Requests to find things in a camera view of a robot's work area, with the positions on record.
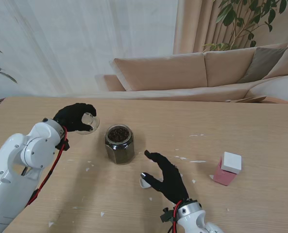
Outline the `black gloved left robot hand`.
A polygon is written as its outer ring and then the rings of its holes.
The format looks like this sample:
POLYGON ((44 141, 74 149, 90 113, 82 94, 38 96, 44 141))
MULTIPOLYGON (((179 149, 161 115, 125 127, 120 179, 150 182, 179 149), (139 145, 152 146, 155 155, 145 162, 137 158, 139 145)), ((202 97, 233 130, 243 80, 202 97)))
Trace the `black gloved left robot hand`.
POLYGON ((82 117, 85 113, 89 113, 93 117, 97 115, 96 109, 93 105, 76 103, 59 110, 53 120, 65 127, 68 132, 90 132, 93 130, 93 127, 82 122, 82 117))

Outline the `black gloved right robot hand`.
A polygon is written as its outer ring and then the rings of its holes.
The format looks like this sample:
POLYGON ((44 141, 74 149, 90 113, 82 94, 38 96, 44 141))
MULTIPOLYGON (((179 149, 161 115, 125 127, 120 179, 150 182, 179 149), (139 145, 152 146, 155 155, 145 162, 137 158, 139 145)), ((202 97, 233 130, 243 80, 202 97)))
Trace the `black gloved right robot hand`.
POLYGON ((161 192, 172 203, 177 204, 180 201, 187 201, 189 195, 178 168, 160 153, 145 150, 144 154, 148 159, 158 164, 162 170, 163 181, 146 172, 141 173, 141 178, 153 189, 161 192))

